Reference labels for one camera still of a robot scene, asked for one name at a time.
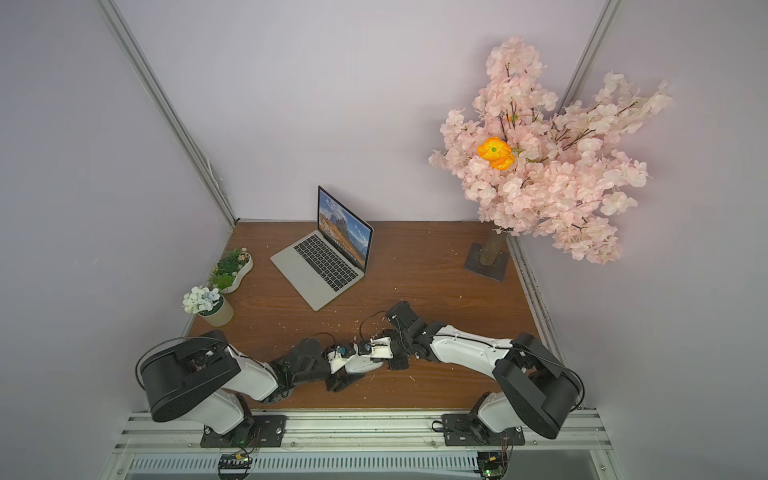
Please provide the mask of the white wireless mouse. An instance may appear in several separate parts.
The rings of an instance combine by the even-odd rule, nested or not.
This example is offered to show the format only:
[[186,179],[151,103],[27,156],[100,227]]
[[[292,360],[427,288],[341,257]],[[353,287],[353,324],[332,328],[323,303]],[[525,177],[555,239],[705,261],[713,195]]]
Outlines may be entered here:
[[374,371],[383,366],[381,359],[371,358],[370,356],[351,356],[346,364],[344,370],[348,375],[365,375],[371,371]]

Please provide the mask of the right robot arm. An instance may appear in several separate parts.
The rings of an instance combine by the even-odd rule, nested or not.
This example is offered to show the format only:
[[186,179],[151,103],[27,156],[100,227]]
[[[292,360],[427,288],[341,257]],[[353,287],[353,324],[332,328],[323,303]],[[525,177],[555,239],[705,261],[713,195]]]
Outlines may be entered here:
[[583,397],[578,374],[533,335],[494,339],[470,334],[444,322],[425,321],[406,301],[391,307],[385,317],[393,326],[387,334],[396,359],[455,364],[497,382],[498,392],[483,395],[457,427],[445,427],[479,444],[523,426],[554,440]]

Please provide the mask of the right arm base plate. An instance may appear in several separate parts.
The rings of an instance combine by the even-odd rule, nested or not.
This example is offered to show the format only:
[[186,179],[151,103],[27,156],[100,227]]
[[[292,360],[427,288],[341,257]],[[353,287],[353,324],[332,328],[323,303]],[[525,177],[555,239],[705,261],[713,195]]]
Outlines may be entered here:
[[443,414],[434,420],[431,429],[443,435],[447,446],[522,446],[525,437],[521,427],[512,427],[494,432],[483,424],[474,414]]

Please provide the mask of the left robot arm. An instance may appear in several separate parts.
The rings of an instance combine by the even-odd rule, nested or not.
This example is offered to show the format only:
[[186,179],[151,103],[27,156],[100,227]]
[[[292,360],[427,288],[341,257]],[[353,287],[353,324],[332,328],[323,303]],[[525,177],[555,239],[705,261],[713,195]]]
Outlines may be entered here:
[[323,348],[315,338],[271,362],[240,352],[220,330],[176,340],[164,350],[151,348],[135,366],[152,419],[191,419],[236,445],[244,441],[235,437],[248,435],[254,424],[247,398],[274,404],[309,383],[339,392],[380,367],[370,347]]

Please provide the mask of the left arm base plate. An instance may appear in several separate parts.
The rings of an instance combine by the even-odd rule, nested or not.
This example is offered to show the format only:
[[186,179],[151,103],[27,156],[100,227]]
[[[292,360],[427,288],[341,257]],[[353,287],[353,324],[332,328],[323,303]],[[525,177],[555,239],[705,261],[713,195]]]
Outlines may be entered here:
[[286,415],[256,415],[245,418],[226,434],[218,434],[205,426],[201,448],[277,448],[286,431]]

